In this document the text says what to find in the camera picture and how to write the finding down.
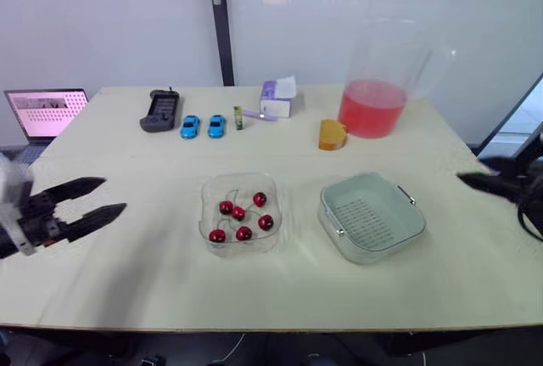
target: red cherry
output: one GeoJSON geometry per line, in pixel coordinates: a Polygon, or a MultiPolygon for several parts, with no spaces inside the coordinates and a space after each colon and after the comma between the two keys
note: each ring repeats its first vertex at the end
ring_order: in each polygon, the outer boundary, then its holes
{"type": "Polygon", "coordinates": [[[239,206],[234,207],[232,210],[232,217],[241,222],[245,219],[245,209],[239,206]]]}
{"type": "Polygon", "coordinates": [[[270,215],[261,216],[258,225],[262,230],[268,231],[273,227],[273,218],[270,215]]]}
{"type": "Polygon", "coordinates": [[[217,228],[210,232],[210,241],[213,243],[223,243],[227,239],[227,234],[224,233],[224,230],[217,228]]]}
{"type": "Polygon", "coordinates": [[[253,237],[253,232],[247,226],[242,226],[236,232],[236,239],[239,241],[249,240],[251,237],[253,237]]]}
{"type": "Polygon", "coordinates": [[[234,207],[234,204],[230,200],[223,200],[219,204],[219,211],[223,215],[229,215],[230,213],[232,213],[233,207],[234,207]]]}
{"type": "Polygon", "coordinates": [[[262,207],[263,205],[266,204],[266,201],[267,201],[267,198],[266,198],[266,194],[264,192],[257,192],[254,196],[253,196],[253,202],[255,203],[255,205],[257,205],[258,207],[262,207]]]}

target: orange sponge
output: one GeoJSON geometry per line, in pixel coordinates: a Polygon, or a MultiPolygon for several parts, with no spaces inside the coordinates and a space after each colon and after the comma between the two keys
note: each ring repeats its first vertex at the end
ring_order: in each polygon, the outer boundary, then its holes
{"type": "Polygon", "coordinates": [[[335,151],[343,148],[347,141],[347,128],[335,120],[322,120],[319,133],[319,148],[335,151]]]}

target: black handheld device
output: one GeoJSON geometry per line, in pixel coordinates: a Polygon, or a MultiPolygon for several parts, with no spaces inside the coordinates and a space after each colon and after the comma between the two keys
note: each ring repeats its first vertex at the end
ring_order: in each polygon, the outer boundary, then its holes
{"type": "Polygon", "coordinates": [[[145,132],[162,132],[171,130],[176,124],[179,93],[167,90],[151,92],[151,107],[147,115],[139,121],[145,132]]]}

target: white wall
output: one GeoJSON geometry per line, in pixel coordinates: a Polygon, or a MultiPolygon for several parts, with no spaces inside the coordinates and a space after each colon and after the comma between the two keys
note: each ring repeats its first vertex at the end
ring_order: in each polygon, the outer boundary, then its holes
{"type": "Polygon", "coordinates": [[[236,83],[295,74],[343,82],[368,16],[421,21],[456,49],[429,98],[459,135],[481,143],[543,71],[543,0],[228,0],[236,83]]]}
{"type": "MultiPolygon", "coordinates": [[[[0,0],[0,92],[219,84],[210,0],[0,0]]],[[[24,143],[2,93],[0,146],[24,143]]]]}

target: white table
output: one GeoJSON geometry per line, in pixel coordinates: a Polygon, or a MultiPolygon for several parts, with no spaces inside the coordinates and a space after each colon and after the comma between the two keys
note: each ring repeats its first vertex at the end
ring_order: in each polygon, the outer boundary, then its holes
{"type": "Polygon", "coordinates": [[[128,207],[73,244],[0,262],[0,324],[138,330],[469,329],[543,323],[543,249],[514,206],[474,191],[456,172],[482,169],[425,101],[411,102],[387,138],[317,148],[341,86],[301,87],[294,116],[244,119],[258,87],[178,88],[182,114],[203,118],[194,140],[138,125],[156,87],[111,87],[32,167],[35,191],[81,176],[108,178],[61,205],[74,220],[101,205],[128,207]],[[227,134],[205,135],[222,113],[227,134]],[[371,266],[346,261],[316,218],[324,183],[375,171],[417,200],[427,220],[413,245],[371,266]],[[198,231],[200,190],[211,177],[268,172],[279,183],[281,240],[260,256],[221,259],[198,231]]]}

